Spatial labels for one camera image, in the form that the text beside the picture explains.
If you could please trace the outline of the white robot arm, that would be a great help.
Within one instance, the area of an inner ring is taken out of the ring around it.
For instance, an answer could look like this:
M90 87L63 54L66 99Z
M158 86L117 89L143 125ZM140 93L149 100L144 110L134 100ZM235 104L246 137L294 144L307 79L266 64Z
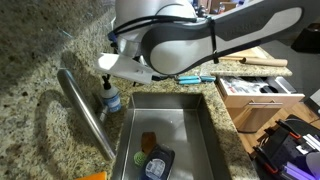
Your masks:
M163 75L277 40L319 17L320 0L252 0L202 15L188 0L116 0L108 39L118 53L144 58Z

